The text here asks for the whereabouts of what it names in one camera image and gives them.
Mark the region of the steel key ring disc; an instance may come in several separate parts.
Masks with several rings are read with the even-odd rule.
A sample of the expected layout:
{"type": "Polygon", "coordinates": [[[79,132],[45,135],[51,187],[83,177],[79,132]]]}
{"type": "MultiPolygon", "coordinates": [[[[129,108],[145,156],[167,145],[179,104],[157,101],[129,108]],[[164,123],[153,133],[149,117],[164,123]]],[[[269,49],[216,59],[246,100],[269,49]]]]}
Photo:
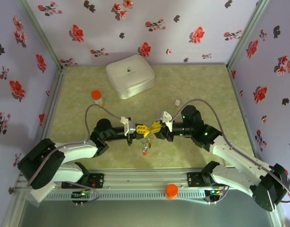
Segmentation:
{"type": "Polygon", "coordinates": [[[152,146],[152,140],[154,139],[154,135],[149,134],[146,138],[145,138],[145,142],[142,148],[142,153],[144,152],[148,152],[148,150],[151,148],[152,146]]]}

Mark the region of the white plastic box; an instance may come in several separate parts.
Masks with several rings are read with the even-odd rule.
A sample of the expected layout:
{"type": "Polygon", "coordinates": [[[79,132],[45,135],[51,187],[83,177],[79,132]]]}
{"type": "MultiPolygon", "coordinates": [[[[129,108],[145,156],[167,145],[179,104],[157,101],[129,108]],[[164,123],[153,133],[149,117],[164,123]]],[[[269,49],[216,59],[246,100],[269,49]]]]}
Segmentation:
{"type": "Polygon", "coordinates": [[[38,208],[40,206],[40,203],[55,187],[56,183],[51,182],[40,189],[32,189],[27,197],[27,200],[30,204],[38,208]]]}

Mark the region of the aluminium frame side rail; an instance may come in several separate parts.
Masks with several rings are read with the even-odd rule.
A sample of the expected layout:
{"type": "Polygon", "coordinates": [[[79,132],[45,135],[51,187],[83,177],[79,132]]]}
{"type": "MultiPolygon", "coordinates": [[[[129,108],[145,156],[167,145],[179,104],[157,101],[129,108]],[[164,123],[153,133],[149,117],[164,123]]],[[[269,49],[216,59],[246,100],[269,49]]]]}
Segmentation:
{"type": "MultiPolygon", "coordinates": [[[[222,62],[200,62],[200,63],[190,63],[190,62],[181,62],[181,63],[149,63],[148,64],[150,66],[158,66],[158,65],[162,65],[162,66],[166,66],[166,65],[207,65],[207,66],[211,66],[211,65],[225,65],[227,66],[226,63],[222,63],[222,62]]],[[[65,67],[106,67],[109,64],[104,64],[104,65],[83,65],[83,64],[73,64],[73,65],[69,65],[69,66],[63,66],[65,67]]]]}
{"type": "Polygon", "coordinates": [[[240,113],[241,113],[241,116],[242,116],[243,124],[244,124],[246,132],[247,132],[247,137],[248,137],[248,140],[249,140],[249,143],[250,143],[250,146],[251,146],[252,153],[256,157],[256,148],[255,148],[254,142],[252,140],[251,131],[249,130],[249,127],[248,127],[247,117],[246,117],[246,115],[244,113],[244,108],[243,108],[242,102],[241,102],[241,96],[239,95],[238,89],[237,89],[237,87],[235,85],[235,81],[234,81],[234,78],[233,78],[233,75],[232,75],[231,68],[227,67],[226,69],[228,71],[228,75],[230,77],[230,81],[231,81],[231,84],[232,84],[232,87],[233,87],[233,91],[234,91],[234,94],[235,94],[235,97],[236,97],[236,100],[237,100],[237,103],[238,103],[238,106],[239,106],[239,110],[240,110],[240,113]]]}
{"type": "Polygon", "coordinates": [[[55,117],[55,113],[58,107],[58,102],[64,82],[64,77],[66,75],[67,68],[62,68],[60,72],[56,74],[51,88],[51,93],[49,96],[49,101],[45,109],[43,124],[40,128],[40,140],[49,138],[51,134],[51,129],[55,117]]]}

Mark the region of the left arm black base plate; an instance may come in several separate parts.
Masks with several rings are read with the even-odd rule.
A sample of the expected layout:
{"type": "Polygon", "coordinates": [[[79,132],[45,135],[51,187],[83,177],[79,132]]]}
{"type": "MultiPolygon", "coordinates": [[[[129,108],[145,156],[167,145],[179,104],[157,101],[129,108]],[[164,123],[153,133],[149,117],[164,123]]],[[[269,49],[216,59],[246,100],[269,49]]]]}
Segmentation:
{"type": "Polygon", "coordinates": [[[105,175],[102,173],[90,173],[82,176],[77,183],[95,189],[101,189],[103,187],[104,177],[105,175]]]}

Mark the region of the white zip case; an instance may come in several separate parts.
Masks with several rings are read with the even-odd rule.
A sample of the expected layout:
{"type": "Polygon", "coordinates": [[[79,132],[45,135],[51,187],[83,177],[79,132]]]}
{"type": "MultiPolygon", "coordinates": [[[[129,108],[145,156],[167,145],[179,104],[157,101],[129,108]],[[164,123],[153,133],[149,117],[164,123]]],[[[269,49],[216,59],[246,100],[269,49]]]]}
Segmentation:
{"type": "Polygon", "coordinates": [[[145,58],[132,55],[106,66],[109,81],[120,99],[128,99],[154,86],[155,73],[145,58]]]}

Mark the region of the small circuit board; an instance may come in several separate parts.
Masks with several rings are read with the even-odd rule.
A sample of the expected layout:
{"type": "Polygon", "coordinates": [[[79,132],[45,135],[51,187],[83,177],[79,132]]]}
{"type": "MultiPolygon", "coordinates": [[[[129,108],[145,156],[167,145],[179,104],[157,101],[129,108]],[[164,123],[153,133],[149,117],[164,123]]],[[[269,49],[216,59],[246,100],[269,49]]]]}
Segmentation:
{"type": "Polygon", "coordinates": [[[72,199],[90,199],[93,195],[93,191],[86,189],[82,191],[74,191],[71,194],[72,199]]]}
{"type": "Polygon", "coordinates": [[[223,196],[225,194],[226,190],[216,190],[216,189],[211,189],[211,190],[205,190],[205,196],[210,197],[210,196],[223,196]]]}

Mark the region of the orange capped pill bottle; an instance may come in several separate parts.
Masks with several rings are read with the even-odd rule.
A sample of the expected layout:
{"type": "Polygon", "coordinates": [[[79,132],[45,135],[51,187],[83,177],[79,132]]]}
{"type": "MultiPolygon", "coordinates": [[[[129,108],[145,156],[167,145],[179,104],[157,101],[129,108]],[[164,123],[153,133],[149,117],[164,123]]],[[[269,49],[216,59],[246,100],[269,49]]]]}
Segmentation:
{"type": "Polygon", "coordinates": [[[91,92],[91,97],[94,101],[95,104],[99,105],[99,106],[104,106],[104,101],[102,98],[102,94],[99,90],[94,90],[91,92]]]}

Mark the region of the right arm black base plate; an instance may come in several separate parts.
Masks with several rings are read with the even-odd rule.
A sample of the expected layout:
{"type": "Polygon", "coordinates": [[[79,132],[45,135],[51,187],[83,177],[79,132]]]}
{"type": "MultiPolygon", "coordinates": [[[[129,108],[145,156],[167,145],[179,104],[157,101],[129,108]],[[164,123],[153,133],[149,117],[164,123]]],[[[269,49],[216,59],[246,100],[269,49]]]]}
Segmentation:
{"type": "Polygon", "coordinates": [[[224,184],[217,183],[210,174],[202,172],[188,172],[187,183],[189,187],[221,187],[224,184]]]}

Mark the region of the orange knob on rail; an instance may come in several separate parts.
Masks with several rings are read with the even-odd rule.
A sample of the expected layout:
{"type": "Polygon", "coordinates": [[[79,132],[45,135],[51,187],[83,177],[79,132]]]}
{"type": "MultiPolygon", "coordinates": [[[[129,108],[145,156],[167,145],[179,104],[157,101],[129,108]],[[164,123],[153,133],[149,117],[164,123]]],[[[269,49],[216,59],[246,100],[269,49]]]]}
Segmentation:
{"type": "Polygon", "coordinates": [[[174,199],[179,193],[179,188],[175,184],[169,184],[165,188],[165,196],[167,199],[174,199]]]}

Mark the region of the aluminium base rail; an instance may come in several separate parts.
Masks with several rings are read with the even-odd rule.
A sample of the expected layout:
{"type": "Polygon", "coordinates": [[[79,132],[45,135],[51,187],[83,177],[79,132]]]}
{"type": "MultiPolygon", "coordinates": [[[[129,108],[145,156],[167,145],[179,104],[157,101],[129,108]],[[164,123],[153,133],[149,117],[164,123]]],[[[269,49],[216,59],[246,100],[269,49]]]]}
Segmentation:
{"type": "Polygon", "coordinates": [[[105,175],[101,190],[134,191],[134,190],[164,190],[167,185],[175,184],[183,190],[187,189],[223,189],[221,187],[189,187],[188,172],[202,172],[210,174],[217,182],[233,189],[246,191],[253,185],[248,176],[235,168],[217,166],[213,173],[205,173],[199,168],[157,168],[157,169],[101,169],[91,170],[89,173],[105,175]]]}

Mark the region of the aluminium frame post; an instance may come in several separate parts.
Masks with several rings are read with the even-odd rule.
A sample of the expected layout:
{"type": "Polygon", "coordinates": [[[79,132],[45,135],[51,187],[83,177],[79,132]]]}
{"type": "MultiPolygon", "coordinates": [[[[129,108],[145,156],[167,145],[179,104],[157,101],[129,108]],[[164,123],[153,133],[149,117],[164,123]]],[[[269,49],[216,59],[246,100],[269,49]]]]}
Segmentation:
{"type": "Polygon", "coordinates": [[[255,10],[251,15],[249,22],[246,25],[245,30],[242,33],[241,39],[239,40],[237,46],[235,47],[228,63],[226,64],[227,71],[230,72],[235,65],[236,61],[240,57],[244,47],[246,46],[248,40],[250,39],[254,29],[256,28],[261,16],[266,10],[268,4],[271,0],[259,0],[256,4],[255,10]]]}
{"type": "Polygon", "coordinates": [[[39,23],[39,20],[37,19],[36,15],[34,14],[31,6],[28,3],[28,1],[27,0],[15,0],[15,1],[20,6],[20,8],[24,12],[24,14],[30,20],[35,32],[38,34],[41,42],[43,43],[43,45],[45,46],[46,50],[49,52],[51,58],[53,59],[58,71],[62,72],[63,66],[61,65],[53,46],[51,45],[47,35],[45,34],[41,24],[39,23]]]}

